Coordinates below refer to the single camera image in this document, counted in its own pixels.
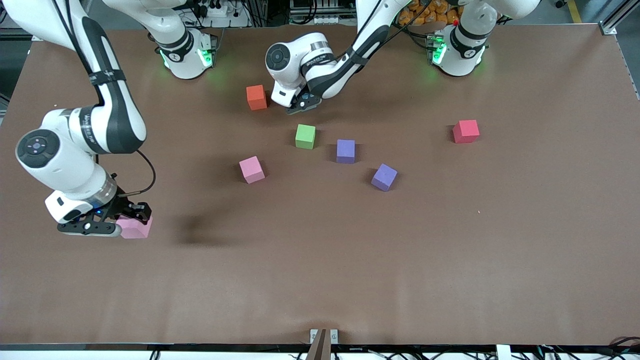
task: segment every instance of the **purple cube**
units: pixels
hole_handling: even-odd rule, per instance
[[[398,175],[397,171],[386,166],[385,164],[382,164],[376,172],[376,175],[373,175],[371,184],[379,188],[380,190],[387,192],[389,191],[391,184],[394,182],[396,175]]]
[[[338,140],[338,156],[336,162],[353,164],[356,162],[356,140]]]

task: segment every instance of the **orange cube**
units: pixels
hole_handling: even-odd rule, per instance
[[[267,97],[262,85],[247,86],[246,101],[251,110],[262,110],[267,108]]]

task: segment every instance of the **pink cube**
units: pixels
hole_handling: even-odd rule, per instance
[[[475,120],[460,120],[453,127],[453,141],[455,143],[472,143],[478,136],[478,123]]]
[[[120,225],[122,228],[122,236],[125,239],[146,239],[149,236],[149,230],[151,229],[151,223],[154,221],[153,215],[149,217],[149,221],[146,225],[142,224],[140,221],[127,218],[127,217],[119,217],[116,220],[116,224]]]
[[[264,179],[264,172],[262,171],[262,166],[260,166],[257,156],[240,161],[240,168],[248,184]]]

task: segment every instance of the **green cube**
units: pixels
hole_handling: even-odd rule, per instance
[[[312,150],[314,148],[315,140],[315,126],[298,124],[298,131],[296,131],[296,147]]]

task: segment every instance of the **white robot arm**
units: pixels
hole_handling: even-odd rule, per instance
[[[448,25],[437,31],[443,42],[434,53],[433,63],[452,76],[464,76],[482,61],[486,39],[491,35],[498,13],[512,19],[529,15],[540,0],[450,0],[464,5],[457,26]]]
[[[164,65],[180,79],[193,79],[213,66],[216,37],[187,29],[172,8],[187,0],[103,0],[144,26],[160,47]]]
[[[497,20],[497,11],[513,19],[531,13],[540,0],[450,0],[466,5],[460,25],[447,26],[441,35],[457,51],[440,51],[438,61],[446,73],[466,75],[480,62],[484,43]],[[273,44],[265,57],[275,80],[271,99],[292,114],[310,110],[321,99],[338,94],[353,74],[364,67],[386,42],[389,26],[409,1],[357,0],[358,34],[349,49],[336,59],[321,33],[311,33],[288,43]]]
[[[94,211],[101,215],[99,224],[84,221],[91,229],[75,226],[76,231],[67,229],[67,233],[118,236],[121,229],[105,220],[120,215],[146,224],[148,206],[129,202],[93,160],[98,154],[136,152],[147,137],[106,34],[87,17],[78,0],[4,0],[3,4],[26,31],[76,50],[100,100],[84,108],[50,111],[40,128],[24,135],[16,146],[22,167],[54,190],[45,201],[47,209],[60,224],[77,222]]]
[[[296,102],[292,112],[297,112],[338,94],[349,78],[367,65],[387,38],[396,14],[408,3],[409,0],[357,0],[358,34],[337,59],[321,33],[273,44],[265,57],[267,69],[275,79],[271,99],[290,108],[306,85],[310,94],[303,94],[307,101]]]

